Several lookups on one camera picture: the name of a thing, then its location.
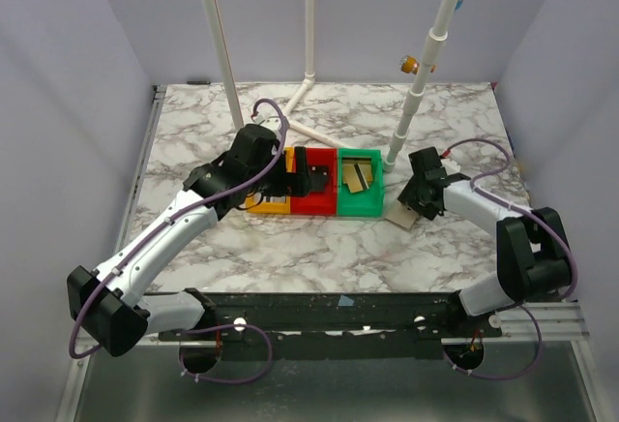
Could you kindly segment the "beige card holder wallet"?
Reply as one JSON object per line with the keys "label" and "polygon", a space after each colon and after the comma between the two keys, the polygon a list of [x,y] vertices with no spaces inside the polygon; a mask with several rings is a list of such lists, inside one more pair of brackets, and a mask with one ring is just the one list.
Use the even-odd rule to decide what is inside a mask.
{"label": "beige card holder wallet", "polygon": [[404,229],[410,230],[411,227],[419,220],[420,215],[409,206],[395,199],[385,214],[385,219]]}

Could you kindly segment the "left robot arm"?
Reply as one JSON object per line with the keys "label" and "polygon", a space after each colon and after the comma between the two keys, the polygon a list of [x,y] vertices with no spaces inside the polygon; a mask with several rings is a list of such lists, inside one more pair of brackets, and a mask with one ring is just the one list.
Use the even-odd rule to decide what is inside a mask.
{"label": "left robot arm", "polygon": [[311,165],[304,147],[292,150],[286,168],[284,133],[249,124],[214,161],[194,168],[166,209],[118,254],[67,278],[74,331],[86,331],[117,357],[148,333],[191,330],[207,308],[194,292],[172,295],[159,307],[143,296],[165,266],[194,238],[213,228],[250,194],[306,197],[326,189],[329,170]]}

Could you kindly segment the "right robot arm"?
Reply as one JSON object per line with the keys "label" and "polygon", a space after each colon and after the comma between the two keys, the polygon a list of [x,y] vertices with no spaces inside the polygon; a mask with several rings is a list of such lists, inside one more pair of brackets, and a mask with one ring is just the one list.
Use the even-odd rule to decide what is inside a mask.
{"label": "right robot arm", "polygon": [[457,314],[479,317],[575,285],[574,256],[555,210],[518,206],[460,172],[450,174],[434,147],[411,153],[409,162],[401,205],[428,220],[457,214],[495,240],[495,273],[455,293]]}

